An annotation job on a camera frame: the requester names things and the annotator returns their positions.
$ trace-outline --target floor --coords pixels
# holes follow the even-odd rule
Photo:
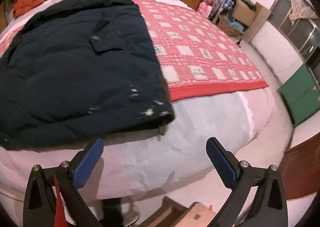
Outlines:
[[[279,165],[291,137],[292,123],[284,103],[276,92],[279,85],[266,64],[249,44],[241,42],[241,47],[269,84],[275,98],[276,107],[272,112],[270,124],[254,141],[239,150],[235,155],[239,161],[246,160],[255,167],[267,168],[270,164]],[[252,188],[243,211],[251,204],[255,190],[255,188]],[[193,202],[198,201],[207,207],[212,206],[212,210],[218,212],[230,193],[231,190],[224,187],[218,173],[212,170],[200,181],[169,193],[166,190],[153,190],[143,197],[133,197],[135,205],[140,211],[137,224],[143,222],[159,209],[165,195],[185,207],[189,207]]]

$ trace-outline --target window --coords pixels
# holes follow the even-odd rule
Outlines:
[[[320,42],[320,20],[298,19],[292,25],[289,20],[291,0],[275,0],[271,11],[268,21],[307,59],[311,47]]]

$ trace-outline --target window frame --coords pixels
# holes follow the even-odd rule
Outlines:
[[[278,3],[279,0],[275,0],[270,8],[270,11],[272,13],[273,9],[275,8],[276,4]],[[285,20],[288,18],[289,14],[291,13],[292,11],[292,7],[290,7],[288,13],[286,14],[286,16],[284,17],[284,19],[282,20],[282,22],[280,23],[280,25],[277,27],[277,26],[274,26],[268,19],[269,23],[275,27],[279,33],[282,34],[282,36],[284,36],[284,38],[286,38],[290,44],[293,46],[293,48],[296,50],[296,52],[301,56],[301,58],[305,61],[305,58],[303,57],[303,53],[301,52],[303,50],[303,48],[305,47],[305,45],[308,43],[308,41],[310,40],[312,34],[314,33],[315,30],[318,30],[318,32],[320,32],[320,27],[318,27],[316,25],[316,23],[312,20],[312,19],[306,19],[310,22],[310,24],[313,26],[313,29],[312,31],[310,32],[310,34],[308,35],[307,39],[305,40],[305,42],[303,43],[303,45],[301,46],[300,49],[298,49],[295,44],[290,40],[289,36],[291,35],[291,33],[294,31],[294,29],[297,27],[297,24],[299,23],[300,19],[298,20],[295,20],[294,24],[293,24],[293,27],[292,29],[290,30],[290,32],[288,33],[288,35],[286,35],[282,30],[281,30],[281,27],[282,25],[284,24]]]

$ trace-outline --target pink blanket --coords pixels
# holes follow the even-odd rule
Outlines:
[[[134,2],[148,26],[172,101],[268,86],[238,45],[199,13],[165,3]],[[22,27],[6,36],[0,53]]]

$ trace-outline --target jacket pocket flap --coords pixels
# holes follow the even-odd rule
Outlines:
[[[111,31],[107,34],[96,33],[90,37],[90,43],[97,54],[113,50],[124,50],[125,40],[119,31]]]

